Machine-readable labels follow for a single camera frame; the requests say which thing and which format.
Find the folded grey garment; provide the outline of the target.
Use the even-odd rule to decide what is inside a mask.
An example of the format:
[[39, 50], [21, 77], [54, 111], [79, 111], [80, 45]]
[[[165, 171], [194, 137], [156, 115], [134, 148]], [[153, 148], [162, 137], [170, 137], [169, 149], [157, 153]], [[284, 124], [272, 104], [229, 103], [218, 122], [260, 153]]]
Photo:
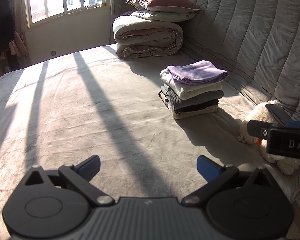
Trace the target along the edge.
[[218, 101], [224, 96], [224, 92], [222, 90], [214, 90], [206, 93], [201, 93], [189, 99], [181, 99], [168, 85], [161, 86], [161, 91], [166, 96], [164, 102], [169, 103], [174, 110], [199, 105], [211, 100]]

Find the grey bed sheet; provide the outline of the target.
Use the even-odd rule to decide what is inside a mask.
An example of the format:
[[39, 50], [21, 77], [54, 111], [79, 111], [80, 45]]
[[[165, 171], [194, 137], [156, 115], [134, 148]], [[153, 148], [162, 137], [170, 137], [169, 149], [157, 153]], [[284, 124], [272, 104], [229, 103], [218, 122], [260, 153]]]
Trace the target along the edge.
[[205, 184], [196, 170], [199, 155], [243, 171], [265, 165], [256, 146], [238, 142], [239, 126], [265, 99], [265, 90], [243, 66], [213, 59], [230, 75], [216, 112], [175, 120], [158, 96], [160, 72], [193, 61], [188, 51], [168, 57], [124, 61], [115, 46], [102, 46], [45, 61], [0, 78], [0, 239], [9, 234], [2, 209], [33, 165], [54, 170], [99, 155], [101, 171], [91, 181], [113, 198], [141, 197], [138, 215], [102, 214], [101, 239], [193, 239], [183, 228], [201, 227], [187, 216], [149, 210], [154, 197], [183, 196]]

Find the folded beige pink quilt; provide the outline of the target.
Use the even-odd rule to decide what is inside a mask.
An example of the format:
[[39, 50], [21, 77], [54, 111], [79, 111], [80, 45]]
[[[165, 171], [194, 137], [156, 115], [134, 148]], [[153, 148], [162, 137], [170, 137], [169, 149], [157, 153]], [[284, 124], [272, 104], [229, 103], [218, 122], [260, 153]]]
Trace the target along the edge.
[[182, 28], [172, 22], [120, 16], [113, 22], [116, 55], [121, 59], [170, 56], [183, 44]]

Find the white plush dog toy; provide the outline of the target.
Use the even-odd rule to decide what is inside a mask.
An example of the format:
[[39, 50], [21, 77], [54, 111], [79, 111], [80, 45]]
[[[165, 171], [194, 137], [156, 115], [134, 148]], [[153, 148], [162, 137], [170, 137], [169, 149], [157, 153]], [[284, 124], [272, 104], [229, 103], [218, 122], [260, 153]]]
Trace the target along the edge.
[[284, 111], [281, 102], [270, 100], [262, 102], [245, 117], [239, 127], [237, 140], [244, 144], [258, 144], [260, 155], [269, 163], [288, 177], [291, 177], [300, 166], [300, 159], [283, 157], [269, 154], [267, 152], [267, 142], [269, 129], [278, 125], [285, 126], [291, 121], [290, 116]]

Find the folded beige garment bottom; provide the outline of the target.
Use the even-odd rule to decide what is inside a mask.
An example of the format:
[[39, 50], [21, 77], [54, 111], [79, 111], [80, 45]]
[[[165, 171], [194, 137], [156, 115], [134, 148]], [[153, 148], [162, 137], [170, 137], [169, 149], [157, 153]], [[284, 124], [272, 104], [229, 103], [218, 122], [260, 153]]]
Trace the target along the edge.
[[158, 92], [158, 96], [159, 96], [159, 98], [161, 98], [162, 102], [168, 108], [168, 110], [170, 111], [170, 113], [171, 113], [171, 115], [173, 116], [174, 119], [184, 119], [184, 118], [188, 118], [188, 117], [191, 117], [191, 116], [207, 114], [207, 113], [213, 113], [213, 112], [217, 111], [217, 109], [218, 109], [218, 105], [212, 105], [212, 106], [206, 107], [206, 108], [198, 110], [198, 111], [176, 113], [173, 110], [172, 106], [168, 102], [168, 99], [166, 98], [166, 96], [164, 95], [164, 93], [162, 91]]

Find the folded cream garment top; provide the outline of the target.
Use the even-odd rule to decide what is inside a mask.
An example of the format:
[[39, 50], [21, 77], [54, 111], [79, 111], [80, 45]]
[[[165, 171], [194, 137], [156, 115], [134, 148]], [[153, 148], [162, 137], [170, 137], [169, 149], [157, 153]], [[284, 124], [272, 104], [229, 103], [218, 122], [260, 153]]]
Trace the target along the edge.
[[167, 68], [163, 69], [160, 72], [160, 78], [182, 100], [188, 100], [190, 98], [198, 96], [199, 94], [222, 90], [222, 84], [220, 82], [213, 83], [211, 85], [196, 85], [196, 86], [190, 86], [190, 85], [185, 85], [183, 83], [174, 82]]

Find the grey quilted headboard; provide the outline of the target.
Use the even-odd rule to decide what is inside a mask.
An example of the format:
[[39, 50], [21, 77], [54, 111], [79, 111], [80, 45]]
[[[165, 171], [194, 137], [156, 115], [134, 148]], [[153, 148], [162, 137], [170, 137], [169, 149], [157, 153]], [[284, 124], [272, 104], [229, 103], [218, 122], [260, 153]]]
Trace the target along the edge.
[[252, 103], [278, 100], [300, 121], [300, 0], [189, 0], [182, 51], [230, 74]]

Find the purple pants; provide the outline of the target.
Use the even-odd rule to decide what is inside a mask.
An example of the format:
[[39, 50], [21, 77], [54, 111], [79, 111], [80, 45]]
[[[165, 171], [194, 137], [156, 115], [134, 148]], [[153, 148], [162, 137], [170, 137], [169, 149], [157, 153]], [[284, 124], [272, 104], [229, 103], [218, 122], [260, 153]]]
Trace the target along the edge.
[[168, 66], [167, 70], [174, 82], [189, 86], [218, 83], [229, 76], [228, 71], [218, 69], [213, 63], [205, 60], [184, 66]]

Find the pink pillow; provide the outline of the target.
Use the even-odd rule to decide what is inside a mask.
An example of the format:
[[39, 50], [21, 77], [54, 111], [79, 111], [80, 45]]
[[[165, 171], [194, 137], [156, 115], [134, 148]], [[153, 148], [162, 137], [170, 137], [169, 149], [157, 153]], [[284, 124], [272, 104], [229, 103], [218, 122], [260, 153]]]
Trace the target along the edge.
[[127, 0], [136, 11], [132, 16], [162, 22], [183, 22], [192, 19], [200, 7], [189, 0]]

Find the hanging dark clothes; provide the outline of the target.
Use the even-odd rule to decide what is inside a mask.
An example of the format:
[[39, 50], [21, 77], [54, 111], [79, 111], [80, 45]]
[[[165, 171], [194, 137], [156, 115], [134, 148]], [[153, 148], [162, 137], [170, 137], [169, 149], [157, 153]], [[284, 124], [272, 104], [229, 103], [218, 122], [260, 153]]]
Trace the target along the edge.
[[9, 1], [0, 0], [0, 57], [11, 51], [11, 55], [22, 57], [28, 53], [25, 44], [15, 28]]

